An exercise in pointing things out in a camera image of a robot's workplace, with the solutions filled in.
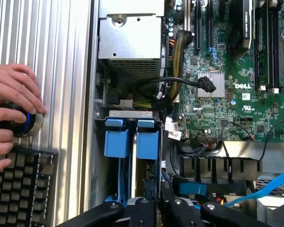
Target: cable connector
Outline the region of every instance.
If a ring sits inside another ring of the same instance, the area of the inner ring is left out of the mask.
[[[200,88],[202,88],[205,92],[212,93],[217,89],[208,77],[199,78],[198,83],[200,84]]]

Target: screw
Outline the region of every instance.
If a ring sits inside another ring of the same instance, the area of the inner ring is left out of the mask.
[[[149,203],[149,201],[146,198],[143,198],[143,200],[141,200],[141,203]]]
[[[113,203],[109,208],[110,209],[116,209],[116,208],[118,208],[119,206],[117,205],[117,204],[115,204],[115,203]]]
[[[174,201],[174,203],[176,203],[176,204],[181,204],[182,203],[182,201],[181,200],[179,200],[179,199],[176,199],[175,201]]]
[[[216,207],[212,204],[208,204],[206,207],[209,208],[210,210],[216,209]]]

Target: black keyboard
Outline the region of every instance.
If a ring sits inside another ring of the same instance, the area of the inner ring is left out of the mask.
[[[58,154],[13,148],[0,172],[0,227],[50,227]]]

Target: heatsink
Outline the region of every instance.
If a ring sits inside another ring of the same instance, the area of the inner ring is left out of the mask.
[[[199,72],[198,79],[208,77],[217,88],[212,93],[207,93],[203,89],[198,89],[198,98],[224,98],[225,97],[225,79],[224,72]]]

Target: blue plastic tab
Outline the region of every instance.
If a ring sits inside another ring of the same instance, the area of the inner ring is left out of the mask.
[[[154,128],[155,121],[154,120],[138,120],[137,124],[138,128]]]
[[[180,183],[179,184],[179,194],[206,194],[206,184],[201,183]]]
[[[104,155],[125,158],[129,154],[129,135],[126,131],[106,131]]]
[[[156,160],[158,158],[158,151],[158,131],[137,133],[137,158]]]
[[[106,127],[119,127],[121,128],[123,126],[123,120],[122,119],[107,119],[105,121]]]

